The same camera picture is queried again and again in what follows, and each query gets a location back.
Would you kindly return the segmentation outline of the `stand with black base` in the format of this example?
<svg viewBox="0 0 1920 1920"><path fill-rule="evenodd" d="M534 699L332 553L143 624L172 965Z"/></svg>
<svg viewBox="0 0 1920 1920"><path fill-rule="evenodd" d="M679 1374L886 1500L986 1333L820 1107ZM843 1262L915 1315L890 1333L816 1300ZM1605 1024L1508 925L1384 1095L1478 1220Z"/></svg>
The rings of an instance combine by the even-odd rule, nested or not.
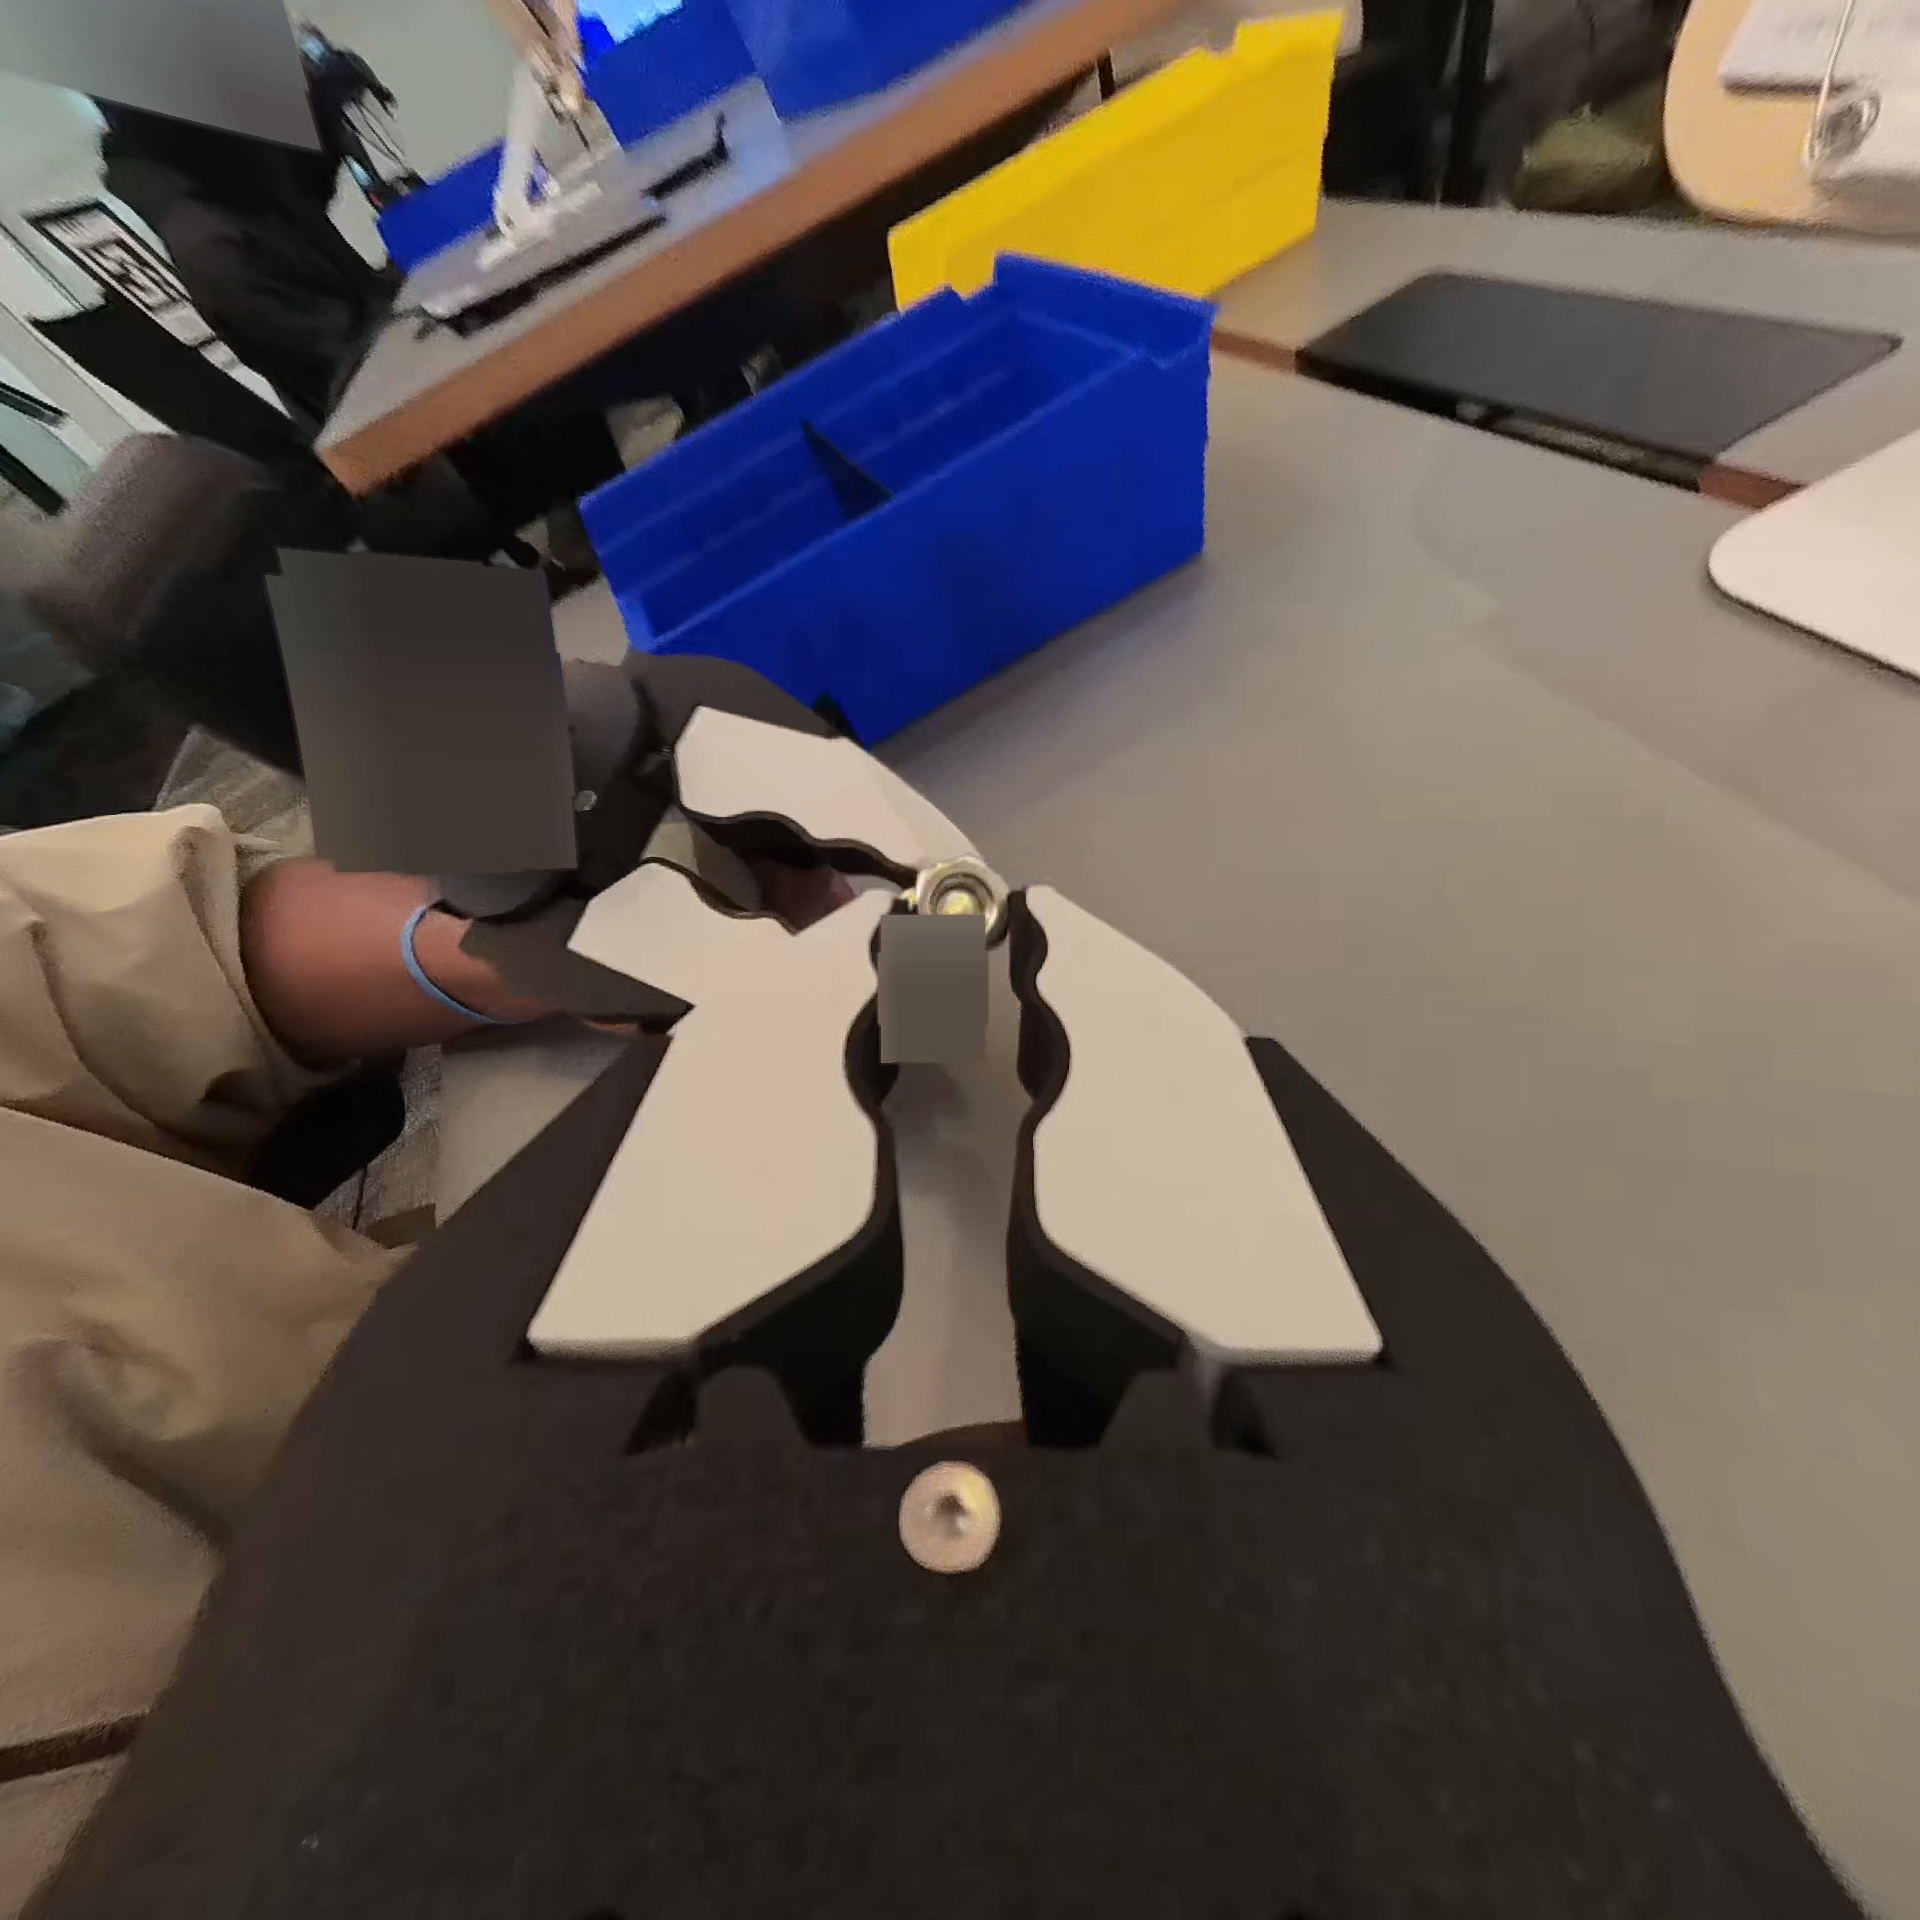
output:
<svg viewBox="0 0 1920 1920"><path fill-rule="evenodd" d="M519 54L493 224L405 275L391 316L472 335L640 239L751 201L790 169L757 80L624 147L586 92L579 5L493 5Z"/></svg>

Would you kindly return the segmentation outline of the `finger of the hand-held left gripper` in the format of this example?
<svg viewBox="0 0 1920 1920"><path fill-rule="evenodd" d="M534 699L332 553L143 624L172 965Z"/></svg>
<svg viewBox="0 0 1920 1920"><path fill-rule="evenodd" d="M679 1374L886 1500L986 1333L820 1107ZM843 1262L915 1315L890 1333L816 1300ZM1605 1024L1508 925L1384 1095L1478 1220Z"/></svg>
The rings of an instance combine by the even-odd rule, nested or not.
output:
<svg viewBox="0 0 1920 1920"><path fill-rule="evenodd" d="M733 909L691 870L635 868L582 909L582 958L700 1009L854 1022L877 995L877 928L901 902L893 885L867 883L790 928Z"/></svg>
<svg viewBox="0 0 1920 1920"><path fill-rule="evenodd" d="M884 760L843 736L816 736L700 707L677 741L679 808L741 857L890 880L995 873L967 833Z"/></svg>

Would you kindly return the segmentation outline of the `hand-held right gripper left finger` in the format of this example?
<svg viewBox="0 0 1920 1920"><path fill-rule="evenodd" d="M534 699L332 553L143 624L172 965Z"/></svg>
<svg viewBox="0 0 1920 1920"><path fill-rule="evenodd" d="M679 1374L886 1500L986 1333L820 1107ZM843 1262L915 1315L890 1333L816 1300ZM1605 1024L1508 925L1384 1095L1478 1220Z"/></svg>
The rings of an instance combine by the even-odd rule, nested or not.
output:
<svg viewBox="0 0 1920 1920"><path fill-rule="evenodd" d="M531 1356L749 1365L798 1411L853 1411L903 1295L867 1014L687 1004L528 1324Z"/></svg>

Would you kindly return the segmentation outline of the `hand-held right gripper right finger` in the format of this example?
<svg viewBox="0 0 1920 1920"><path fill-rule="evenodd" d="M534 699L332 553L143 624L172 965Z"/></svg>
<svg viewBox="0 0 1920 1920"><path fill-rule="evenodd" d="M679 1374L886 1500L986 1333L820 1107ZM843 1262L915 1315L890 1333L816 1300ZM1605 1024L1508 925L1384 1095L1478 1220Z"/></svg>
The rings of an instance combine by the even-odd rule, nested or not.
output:
<svg viewBox="0 0 1920 1920"><path fill-rule="evenodd" d="M1005 1283L1028 1411L1131 1381L1368 1365L1363 1300L1250 1037L1202 987L1048 885L1013 897L1027 1112Z"/></svg>

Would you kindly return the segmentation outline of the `blue bin with black divider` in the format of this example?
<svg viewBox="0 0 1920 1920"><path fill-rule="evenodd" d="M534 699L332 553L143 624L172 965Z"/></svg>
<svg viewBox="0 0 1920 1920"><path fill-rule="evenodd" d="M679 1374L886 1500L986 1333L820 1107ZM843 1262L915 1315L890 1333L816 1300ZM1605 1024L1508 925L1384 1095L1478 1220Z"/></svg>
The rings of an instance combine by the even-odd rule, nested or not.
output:
<svg viewBox="0 0 1920 1920"><path fill-rule="evenodd" d="M879 743L1198 558L1210 300L1005 253L589 491L650 656Z"/></svg>

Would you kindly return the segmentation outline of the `blue wristband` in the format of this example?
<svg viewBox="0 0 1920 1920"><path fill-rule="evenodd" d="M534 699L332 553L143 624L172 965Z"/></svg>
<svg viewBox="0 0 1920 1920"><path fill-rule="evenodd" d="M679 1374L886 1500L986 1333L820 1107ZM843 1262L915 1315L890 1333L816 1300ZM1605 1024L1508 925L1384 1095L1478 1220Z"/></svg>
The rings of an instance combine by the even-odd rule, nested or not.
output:
<svg viewBox="0 0 1920 1920"><path fill-rule="evenodd" d="M399 925L399 967L442 1017L467 1025L498 1025L498 982L490 965L467 948L470 923L444 902L416 904Z"/></svg>

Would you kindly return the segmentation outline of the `instruction board on white stand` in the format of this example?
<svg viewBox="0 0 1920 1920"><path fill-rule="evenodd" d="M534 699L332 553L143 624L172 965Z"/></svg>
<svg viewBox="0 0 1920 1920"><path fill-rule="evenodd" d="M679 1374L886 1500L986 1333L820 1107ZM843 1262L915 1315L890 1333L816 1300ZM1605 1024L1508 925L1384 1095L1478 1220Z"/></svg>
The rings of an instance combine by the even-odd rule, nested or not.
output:
<svg viewBox="0 0 1920 1920"><path fill-rule="evenodd" d="M1916 5L1687 5L1664 156L1693 211L1743 229L1916 247ZM1918 436L1771 503L1710 553L1730 600L1918 676Z"/></svg>

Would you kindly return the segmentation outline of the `person's left forearm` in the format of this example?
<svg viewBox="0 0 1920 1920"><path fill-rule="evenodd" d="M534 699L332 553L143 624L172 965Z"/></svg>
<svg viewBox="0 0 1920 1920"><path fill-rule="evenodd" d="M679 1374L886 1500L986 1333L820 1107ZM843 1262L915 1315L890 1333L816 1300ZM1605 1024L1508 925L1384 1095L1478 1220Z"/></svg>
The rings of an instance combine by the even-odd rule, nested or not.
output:
<svg viewBox="0 0 1920 1920"><path fill-rule="evenodd" d="M416 876L350 873L318 857L255 873L237 907L237 941L246 987L279 1045L304 1065L347 1065L562 1014L551 999L512 991L485 958L506 1024L439 1014L398 952L410 911L437 900Z"/></svg>

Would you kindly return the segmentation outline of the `yellow plastic bin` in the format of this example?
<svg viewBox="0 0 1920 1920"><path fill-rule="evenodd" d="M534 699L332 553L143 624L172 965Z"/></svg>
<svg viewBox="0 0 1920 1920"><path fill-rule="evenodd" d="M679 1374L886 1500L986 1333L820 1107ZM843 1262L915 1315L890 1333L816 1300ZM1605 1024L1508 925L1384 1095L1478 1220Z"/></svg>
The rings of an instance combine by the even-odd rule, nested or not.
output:
<svg viewBox="0 0 1920 1920"><path fill-rule="evenodd" d="M1342 13L1239 22L908 217L893 301L972 295L1004 256L1212 297L1300 245L1324 198Z"/></svg>

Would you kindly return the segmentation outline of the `wooden rear table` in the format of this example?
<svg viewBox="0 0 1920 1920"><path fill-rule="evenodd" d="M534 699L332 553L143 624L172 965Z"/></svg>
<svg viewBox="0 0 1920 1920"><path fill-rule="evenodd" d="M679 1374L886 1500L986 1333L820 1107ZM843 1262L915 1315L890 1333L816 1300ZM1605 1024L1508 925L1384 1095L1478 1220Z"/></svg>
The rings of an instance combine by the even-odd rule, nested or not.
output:
<svg viewBox="0 0 1920 1920"><path fill-rule="evenodd" d="M470 335L396 319L325 420L315 455L354 495L388 484L1074 84L1175 11L1024 5L919 73L796 119L782 119L755 80L727 88L718 115L728 160L672 196L662 225Z"/></svg>

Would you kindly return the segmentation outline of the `black flat pad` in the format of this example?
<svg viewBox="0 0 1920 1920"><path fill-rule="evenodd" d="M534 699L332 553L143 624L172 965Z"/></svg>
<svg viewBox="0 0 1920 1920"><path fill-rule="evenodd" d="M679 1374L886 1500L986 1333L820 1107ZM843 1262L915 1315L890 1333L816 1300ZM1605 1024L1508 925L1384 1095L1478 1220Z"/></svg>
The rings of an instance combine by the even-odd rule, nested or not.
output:
<svg viewBox="0 0 1920 1920"><path fill-rule="evenodd" d="M1314 335L1338 387L1565 428L1714 464L1901 347L1896 334L1429 272Z"/></svg>

